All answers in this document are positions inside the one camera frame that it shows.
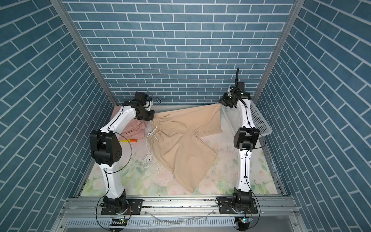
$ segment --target black mounting plate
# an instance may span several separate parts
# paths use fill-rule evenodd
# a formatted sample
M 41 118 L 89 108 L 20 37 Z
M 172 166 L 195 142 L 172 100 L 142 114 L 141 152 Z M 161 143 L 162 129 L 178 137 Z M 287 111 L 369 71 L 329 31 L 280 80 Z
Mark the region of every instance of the black mounting plate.
M 238 209 L 235 209 L 235 211 L 233 210 L 233 207 L 232 207 L 232 198 L 228 198 L 228 197 L 219 197 L 216 199 L 218 205 L 219 205 L 219 213 L 220 214 L 234 214 L 236 213 L 235 211 L 239 211 Z M 256 207 L 256 203 L 255 203 L 255 199 L 253 198 L 252 199 L 252 204 L 251 204 L 251 207 L 250 207 L 250 211 L 251 213 L 257 213 L 257 207 Z
M 142 209 L 143 200 L 142 199 L 130 199 L 127 201 L 129 202 L 128 209 L 130 209 L 130 206 L 131 206 L 131 215 L 139 215 Z M 105 207 L 103 205 L 101 215 L 116 215 L 117 216 L 115 212 L 116 212 L 115 209 L 111 207 Z

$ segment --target pink cloth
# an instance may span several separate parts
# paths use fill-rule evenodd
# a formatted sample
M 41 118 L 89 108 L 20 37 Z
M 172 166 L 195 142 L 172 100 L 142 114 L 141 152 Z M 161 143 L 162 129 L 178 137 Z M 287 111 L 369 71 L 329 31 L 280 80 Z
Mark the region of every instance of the pink cloth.
M 116 105 L 111 115 L 111 119 L 119 112 L 121 109 L 120 105 Z M 138 119 L 133 118 L 128 125 L 124 128 L 124 130 L 120 133 L 125 136 L 127 139 L 141 139 L 144 137 L 144 129 L 145 129 L 145 121 L 141 121 Z M 120 136 L 118 141 L 122 141 L 124 138 Z

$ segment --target brick wall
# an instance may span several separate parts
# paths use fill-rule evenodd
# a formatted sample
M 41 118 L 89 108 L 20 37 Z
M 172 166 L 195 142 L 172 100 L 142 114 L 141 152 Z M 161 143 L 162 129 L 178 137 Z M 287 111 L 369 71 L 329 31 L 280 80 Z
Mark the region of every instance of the brick wall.
M 371 231 L 371 2 L 306 0 L 258 107 L 310 231 Z
M 254 94 L 293 0 L 63 2 L 118 102 L 146 89 L 207 104 L 237 67 Z
M 0 231 L 50 230 L 112 105 L 49 0 L 0 6 Z

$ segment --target orange tag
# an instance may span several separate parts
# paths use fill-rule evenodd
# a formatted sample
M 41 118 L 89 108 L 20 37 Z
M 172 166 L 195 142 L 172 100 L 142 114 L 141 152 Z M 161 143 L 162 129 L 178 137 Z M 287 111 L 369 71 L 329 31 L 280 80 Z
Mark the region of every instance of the orange tag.
M 127 143 L 128 141 L 127 140 L 123 140 L 123 141 L 120 141 L 121 143 Z M 129 142 L 131 143 L 136 143 L 137 140 L 136 139 L 129 139 Z

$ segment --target laundry basket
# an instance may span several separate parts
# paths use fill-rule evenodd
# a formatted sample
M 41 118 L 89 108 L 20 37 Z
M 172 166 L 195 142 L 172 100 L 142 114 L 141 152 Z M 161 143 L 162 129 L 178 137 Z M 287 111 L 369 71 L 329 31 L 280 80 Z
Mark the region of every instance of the laundry basket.
M 249 107 L 251 110 L 251 115 L 253 118 L 252 121 L 255 127 L 260 130 L 260 135 L 266 136 L 272 133 L 272 128 L 268 125 L 267 121 L 264 119 L 264 117 L 262 116 L 260 111 L 257 109 L 253 101 L 250 101 L 250 105 L 247 107 Z M 221 106 L 221 109 L 226 114 L 227 118 L 229 119 L 229 122 L 231 123 L 234 133 L 236 133 L 242 124 L 239 110 L 237 108 L 231 109 L 223 105 Z

